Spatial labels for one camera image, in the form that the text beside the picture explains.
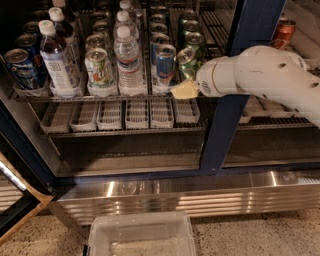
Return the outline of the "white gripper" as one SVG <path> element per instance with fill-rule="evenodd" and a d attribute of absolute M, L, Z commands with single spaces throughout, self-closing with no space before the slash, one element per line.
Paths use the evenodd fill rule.
<path fill-rule="evenodd" d="M 196 74 L 196 84 L 201 93 L 206 97 L 221 97 L 222 94 L 218 91 L 214 83 L 214 69 L 219 62 L 219 58 L 212 59 L 204 63 Z M 192 99 L 198 96 L 198 89 L 195 82 L 191 79 L 186 79 L 179 85 L 173 86 L 170 92 L 175 99 Z"/>

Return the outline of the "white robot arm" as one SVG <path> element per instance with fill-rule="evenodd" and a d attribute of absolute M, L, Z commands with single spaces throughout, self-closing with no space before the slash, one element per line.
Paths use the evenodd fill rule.
<path fill-rule="evenodd" d="M 176 99 L 254 95 L 298 111 L 320 127 L 320 78 L 298 63 L 301 57 L 269 46 L 254 46 L 200 67 L 195 79 L 170 88 Z"/>

